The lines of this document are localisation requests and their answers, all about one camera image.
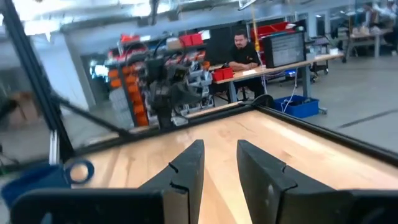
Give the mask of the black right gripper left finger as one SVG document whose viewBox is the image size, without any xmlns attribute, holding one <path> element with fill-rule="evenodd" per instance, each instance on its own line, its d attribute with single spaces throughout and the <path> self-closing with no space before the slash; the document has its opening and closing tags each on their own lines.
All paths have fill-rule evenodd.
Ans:
<svg viewBox="0 0 398 224">
<path fill-rule="evenodd" d="M 148 198 L 143 223 L 198 223 L 204 181 L 205 146 L 194 141 L 139 187 Z"/>
</svg>

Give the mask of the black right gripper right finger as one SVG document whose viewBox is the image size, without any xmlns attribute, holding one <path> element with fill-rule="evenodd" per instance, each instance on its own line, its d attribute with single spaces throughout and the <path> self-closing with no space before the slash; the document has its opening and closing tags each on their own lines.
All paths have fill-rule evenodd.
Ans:
<svg viewBox="0 0 398 224">
<path fill-rule="evenodd" d="M 306 194 L 333 190 L 247 140 L 237 142 L 236 157 L 253 223 L 279 223 L 284 196 L 289 190 Z"/>
</svg>

